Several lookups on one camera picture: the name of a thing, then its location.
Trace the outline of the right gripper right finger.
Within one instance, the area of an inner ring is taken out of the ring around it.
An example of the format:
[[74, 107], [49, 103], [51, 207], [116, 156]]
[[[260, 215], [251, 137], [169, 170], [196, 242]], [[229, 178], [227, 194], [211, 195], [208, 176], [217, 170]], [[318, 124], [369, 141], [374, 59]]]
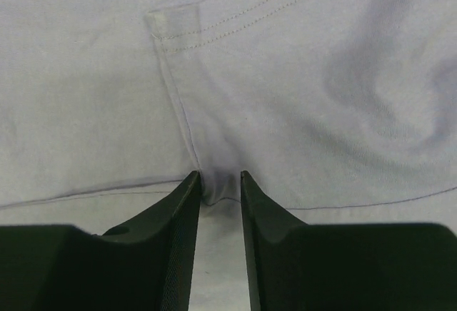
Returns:
[[241, 173], [252, 310], [454, 310], [456, 236], [435, 223], [310, 225]]

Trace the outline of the purple t shirt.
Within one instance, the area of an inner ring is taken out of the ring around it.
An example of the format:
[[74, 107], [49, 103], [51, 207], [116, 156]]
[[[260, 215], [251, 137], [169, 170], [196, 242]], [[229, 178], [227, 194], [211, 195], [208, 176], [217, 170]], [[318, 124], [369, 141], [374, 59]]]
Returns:
[[191, 310], [248, 310], [239, 177], [309, 223], [456, 228], [456, 0], [1, 0], [1, 223], [203, 176]]

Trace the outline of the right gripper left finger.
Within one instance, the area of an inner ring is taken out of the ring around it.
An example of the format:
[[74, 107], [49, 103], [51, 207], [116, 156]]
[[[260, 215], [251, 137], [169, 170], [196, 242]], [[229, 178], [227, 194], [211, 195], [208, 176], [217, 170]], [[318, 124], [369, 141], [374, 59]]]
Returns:
[[73, 225], [1, 228], [3, 310], [187, 310], [200, 175], [102, 235]]

